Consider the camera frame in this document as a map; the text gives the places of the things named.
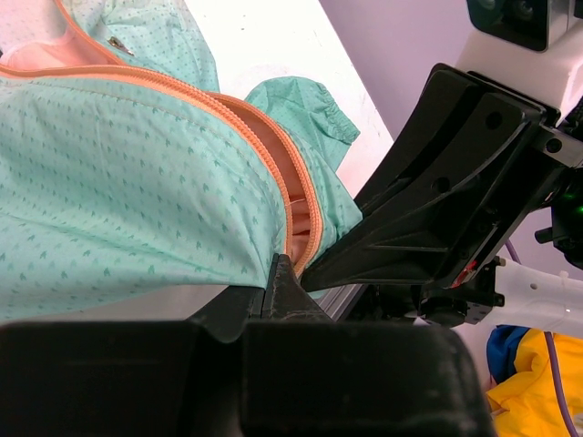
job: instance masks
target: camera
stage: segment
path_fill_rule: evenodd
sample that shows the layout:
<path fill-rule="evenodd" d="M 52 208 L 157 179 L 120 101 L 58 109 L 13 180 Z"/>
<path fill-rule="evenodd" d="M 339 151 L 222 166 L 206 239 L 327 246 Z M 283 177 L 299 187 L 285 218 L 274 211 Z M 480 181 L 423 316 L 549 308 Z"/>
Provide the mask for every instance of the camera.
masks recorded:
<path fill-rule="evenodd" d="M 474 27 L 544 52 L 578 20 L 581 0 L 466 0 Z"/>

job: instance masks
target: camera lens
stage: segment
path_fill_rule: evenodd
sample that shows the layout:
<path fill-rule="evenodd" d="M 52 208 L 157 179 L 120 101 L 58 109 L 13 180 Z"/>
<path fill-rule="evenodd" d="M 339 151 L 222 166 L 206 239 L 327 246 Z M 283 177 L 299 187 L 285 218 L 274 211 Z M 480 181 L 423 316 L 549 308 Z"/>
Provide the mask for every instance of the camera lens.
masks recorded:
<path fill-rule="evenodd" d="M 492 11 L 496 7 L 496 0 L 477 0 L 477 2 L 488 11 Z"/>
<path fill-rule="evenodd" d="M 516 0 L 512 4 L 515 16 L 522 21 L 530 21 L 535 16 L 535 10 L 527 0 Z"/>

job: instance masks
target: yellow cloth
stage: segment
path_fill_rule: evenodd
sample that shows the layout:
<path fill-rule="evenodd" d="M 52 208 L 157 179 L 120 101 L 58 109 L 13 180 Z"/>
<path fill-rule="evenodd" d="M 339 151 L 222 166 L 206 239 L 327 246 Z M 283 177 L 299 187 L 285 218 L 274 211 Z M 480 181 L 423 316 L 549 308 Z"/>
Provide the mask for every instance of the yellow cloth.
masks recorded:
<path fill-rule="evenodd" d="M 555 334 L 559 368 L 571 413 L 583 414 L 583 340 Z M 517 373 L 486 393 L 499 437 L 568 436 L 557 404 L 544 333 L 530 330 L 518 346 Z"/>

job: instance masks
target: screw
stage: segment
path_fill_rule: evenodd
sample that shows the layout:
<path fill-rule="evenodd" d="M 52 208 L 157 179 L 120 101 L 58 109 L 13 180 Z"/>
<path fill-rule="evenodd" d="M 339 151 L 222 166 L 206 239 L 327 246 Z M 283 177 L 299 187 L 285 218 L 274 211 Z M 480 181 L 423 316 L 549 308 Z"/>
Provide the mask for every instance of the screw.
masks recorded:
<path fill-rule="evenodd" d="M 563 148 L 563 143 L 558 138 L 551 138 L 547 141 L 547 152 L 548 153 L 557 153 L 560 149 Z"/>

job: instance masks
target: screw hole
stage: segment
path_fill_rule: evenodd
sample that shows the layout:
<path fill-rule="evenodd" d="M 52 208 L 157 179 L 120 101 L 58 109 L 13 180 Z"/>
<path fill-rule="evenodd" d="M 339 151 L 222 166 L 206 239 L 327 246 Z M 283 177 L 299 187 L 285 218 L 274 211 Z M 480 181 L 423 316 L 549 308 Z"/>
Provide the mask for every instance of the screw hole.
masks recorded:
<path fill-rule="evenodd" d="M 502 114 L 492 112 L 486 117 L 486 127 L 490 130 L 498 129 L 502 124 Z"/>
<path fill-rule="evenodd" d="M 547 141 L 547 152 L 548 153 L 557 153 L 560 149 L 563 148 L 563 143 L 558 138 L 551 138 Z"/>
<path fill-rule="evenodd" d="M 438 178 L 432 185 L 432 188 L 440 194 L 444 194 L 451 188 L 448 178 Z"/>

